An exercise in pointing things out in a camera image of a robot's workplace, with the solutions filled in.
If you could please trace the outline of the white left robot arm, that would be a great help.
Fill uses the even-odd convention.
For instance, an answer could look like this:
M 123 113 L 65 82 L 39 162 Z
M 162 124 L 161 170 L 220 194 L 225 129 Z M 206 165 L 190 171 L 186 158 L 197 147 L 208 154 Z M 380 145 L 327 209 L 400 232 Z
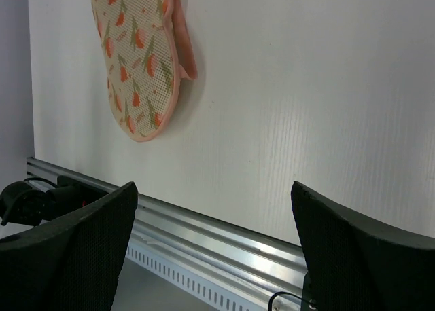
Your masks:
M 85 205 L 78 187 L 30 177 L 9 184 L 1 192 L 1 225 L 16 223 L 35 227 Z

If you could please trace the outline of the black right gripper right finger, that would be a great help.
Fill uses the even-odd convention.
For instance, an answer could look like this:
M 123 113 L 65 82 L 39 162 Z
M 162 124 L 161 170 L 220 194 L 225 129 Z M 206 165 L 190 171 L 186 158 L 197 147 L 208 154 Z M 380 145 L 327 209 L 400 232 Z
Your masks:
M 318 310 L 433 310 L 434 239 L 295 182 L 292 212 Z

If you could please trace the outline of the floral mesh laundry bag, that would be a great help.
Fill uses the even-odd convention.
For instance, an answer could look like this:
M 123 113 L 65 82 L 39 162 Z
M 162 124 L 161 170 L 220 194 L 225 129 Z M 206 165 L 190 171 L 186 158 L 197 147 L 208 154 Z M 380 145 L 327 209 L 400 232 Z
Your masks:
M 198 75 L 181 0 L 91 0 L 111 111 L 134 141 L 156 137 L 183 79 Z

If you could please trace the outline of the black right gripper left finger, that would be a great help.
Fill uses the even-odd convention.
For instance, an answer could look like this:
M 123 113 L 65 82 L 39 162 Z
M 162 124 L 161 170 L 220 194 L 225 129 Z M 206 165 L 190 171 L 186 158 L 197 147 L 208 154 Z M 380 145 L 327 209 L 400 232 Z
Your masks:
M 138 191 L 129 182 L 1 239 L 2 310 L 111 310 Z

